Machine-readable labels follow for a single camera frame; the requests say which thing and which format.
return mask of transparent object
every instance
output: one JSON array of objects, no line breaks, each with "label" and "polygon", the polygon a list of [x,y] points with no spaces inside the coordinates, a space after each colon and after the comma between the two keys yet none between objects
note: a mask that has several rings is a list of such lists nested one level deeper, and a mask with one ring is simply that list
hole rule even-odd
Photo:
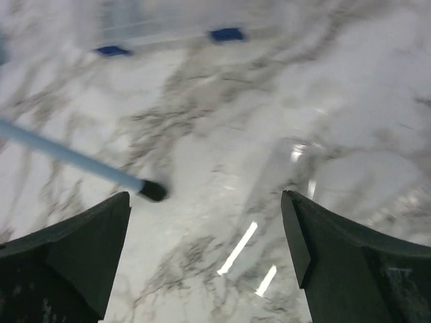
[{"label": "transparent object", "polygon": [[431,245],[431,182],[390,152],[282,139],[255,184],[217,263],[217,274],[288,310],[297,298],[281,193],[295,190],[372,229]]},{"label": "transparent object", "polygon": [[77,0],[77,41],[85,49],[178,42],[208,30],[275,30],[279,0]]}]

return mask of clear plastic box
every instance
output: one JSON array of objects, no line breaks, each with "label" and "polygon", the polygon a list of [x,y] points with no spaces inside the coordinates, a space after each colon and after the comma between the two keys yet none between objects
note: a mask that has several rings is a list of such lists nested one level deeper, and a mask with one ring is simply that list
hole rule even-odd
[{"label": "clear plastic box", "polygon": [[76,0],[77,41],[86,50],[136,49],[183,43],[222,28],[272,35],[278,5],[278,0]]}]

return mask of blue rod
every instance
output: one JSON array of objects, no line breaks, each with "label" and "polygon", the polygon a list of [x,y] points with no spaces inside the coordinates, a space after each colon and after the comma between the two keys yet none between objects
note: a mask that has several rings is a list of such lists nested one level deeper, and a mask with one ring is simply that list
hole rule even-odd
[{"label": "blue rod", "polygon": [[145,184],[145,181],[140,178],[136,178],[126,172],[122,172],[116,168],[98,162],[95,159],[70,150],[59,143],[55,143],[54,141],[38,136],[31,131],[17,127],[6,120],[0,119],[0,135],[25,143],[55,158],[62,159],[79,168],[83,168],[101,177],[105,177],[108,180],[112,180],[123,187],[130,188],[135,192],[139,192]]}]

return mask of black tip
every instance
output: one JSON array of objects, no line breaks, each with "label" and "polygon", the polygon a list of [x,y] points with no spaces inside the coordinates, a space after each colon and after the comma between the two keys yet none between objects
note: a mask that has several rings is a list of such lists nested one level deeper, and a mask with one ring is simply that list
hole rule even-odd
[{"label": "black tip", "polygon": [[139,193],[154,202],[163,201],[168,196],[168,190],[164,186],[151,180],[143,180],[143,188]]}]

